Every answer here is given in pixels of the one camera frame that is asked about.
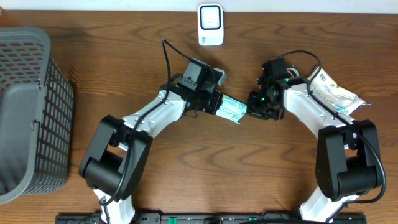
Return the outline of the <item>light green candy packet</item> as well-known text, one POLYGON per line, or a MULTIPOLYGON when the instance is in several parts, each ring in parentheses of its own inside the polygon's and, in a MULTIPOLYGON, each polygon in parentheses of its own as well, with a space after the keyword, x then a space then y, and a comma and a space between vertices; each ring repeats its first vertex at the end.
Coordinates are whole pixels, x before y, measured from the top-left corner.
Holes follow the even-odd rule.
POLYGON ((216 115, 240 124, 240 119, 246 114, 247 106, 234 98, 222 94, 221 104, 216 110, 216 115))

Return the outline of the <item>yellow white snack bag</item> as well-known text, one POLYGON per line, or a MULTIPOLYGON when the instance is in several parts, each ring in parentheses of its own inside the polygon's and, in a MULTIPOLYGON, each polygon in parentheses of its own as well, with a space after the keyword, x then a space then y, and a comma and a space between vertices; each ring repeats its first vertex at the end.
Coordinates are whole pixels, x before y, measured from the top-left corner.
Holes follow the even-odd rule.
POLYGON ((312 86, 329 104, 347 116, 361 106, 369 105, 368 102, 365 102, 353 92, 338 86, 324 69, 321 69, 315 80, 312 81, 312 86))

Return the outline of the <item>black round logo packet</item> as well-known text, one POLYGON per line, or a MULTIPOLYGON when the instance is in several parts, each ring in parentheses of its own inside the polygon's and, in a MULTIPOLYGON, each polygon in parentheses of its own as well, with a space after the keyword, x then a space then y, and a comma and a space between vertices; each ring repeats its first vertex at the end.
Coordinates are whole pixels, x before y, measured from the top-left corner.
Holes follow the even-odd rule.
POLYGON ((298 77, 300 75, 299 71, 293 65, 287 67, 287 71, 292 77, 298 77))

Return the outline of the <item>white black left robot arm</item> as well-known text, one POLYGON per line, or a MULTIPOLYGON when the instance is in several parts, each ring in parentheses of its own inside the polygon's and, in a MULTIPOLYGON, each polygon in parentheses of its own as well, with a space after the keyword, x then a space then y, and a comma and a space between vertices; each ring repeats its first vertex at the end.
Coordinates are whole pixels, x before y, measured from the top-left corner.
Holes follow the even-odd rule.
POLYGON ((183 74, 168 76, 154 100, 121 119, 105 116, 81 161, 79 175, 99 198, 101 223, 131 223, 131 195, 144 171, 153 139, 187 111, 214 114, 221 102, 217 87, 226 73, 195 58, 183 74))

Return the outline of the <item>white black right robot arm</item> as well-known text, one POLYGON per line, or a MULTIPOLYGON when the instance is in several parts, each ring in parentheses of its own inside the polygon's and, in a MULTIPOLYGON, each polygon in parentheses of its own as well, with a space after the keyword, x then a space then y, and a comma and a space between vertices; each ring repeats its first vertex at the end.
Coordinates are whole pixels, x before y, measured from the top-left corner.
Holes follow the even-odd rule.
POLYGON ((381 199, 386 173, 374 123, 341 114, 315 91, 310 80, 290 74, 282 58, 264 63, 257 83, 260 90, 250 92, 247 101, 249 116, 280 120, 284 113, 292 113, 317 139, 318 186, 299 208, 302 220, 329 223, 375 188, 380 188, 379 195, 367 203, 381 199))

